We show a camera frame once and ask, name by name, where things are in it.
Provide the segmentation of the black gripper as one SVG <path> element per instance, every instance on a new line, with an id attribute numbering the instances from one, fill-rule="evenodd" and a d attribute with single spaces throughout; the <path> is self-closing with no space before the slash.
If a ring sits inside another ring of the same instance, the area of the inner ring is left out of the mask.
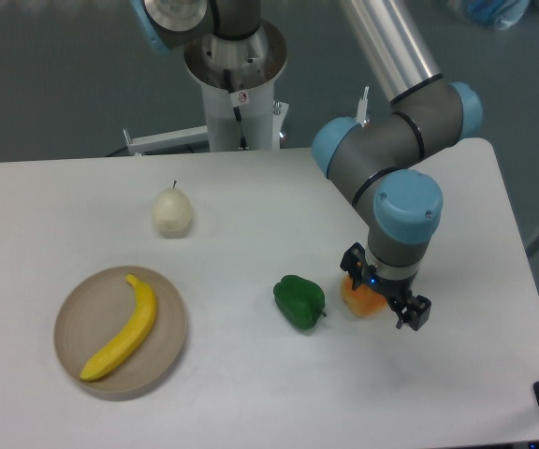
<path id="1" fill-rule="evenodd" d="M 344 252 L 340 268 L 348 274 L 352 289 L 365 285 L 386 299 L 389 308 L 397 314 L 397 329 L 409 326 L 417 331 L 429 320 L 431 301 L 411 293 L 414 276 L 401 280 L 380 276 L 375 266 L 366 263 L 365 250 L 360 243 L 354 243 Z"/>

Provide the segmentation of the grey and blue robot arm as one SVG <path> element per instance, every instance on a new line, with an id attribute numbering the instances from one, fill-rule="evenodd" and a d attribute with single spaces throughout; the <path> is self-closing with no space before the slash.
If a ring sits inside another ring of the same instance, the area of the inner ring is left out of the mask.
<path id="1" fill-rule="evenodd" d="M 273 85 L 287 50 L 259 2 L 136 1 L 133 9 L 153 48 L 183 48 L 203 96 L 200 135 L 212 151 L 279 147 Z M 383 296 L 400 326 L 419 329 L 431 304 L 412 285 L 443 194 L 415 165 L 472 137 L 482 105 L 468 85 L 444 81 L 401 1 L 345 1 L 342 9 L 392 112 L 373 125 L 363 115 L 330 121 L 315 135 L 312 155 L 369 228 L 366 243 L 344 253 L 342 270 L 354 287 Z"/>

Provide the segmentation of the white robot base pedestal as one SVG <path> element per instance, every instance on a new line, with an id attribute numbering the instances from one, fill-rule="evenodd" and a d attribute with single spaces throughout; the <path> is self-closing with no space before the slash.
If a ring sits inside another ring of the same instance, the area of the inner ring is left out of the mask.
<path id="1" fill-rule="evenodd" d="M 282 33 L 263 20 L 243 40 L 213 34 L 188 43 L 184 61 L 199 84 L 211 152 L 277 150 L 280 120 L 275 81 L 287 47 Z"/>

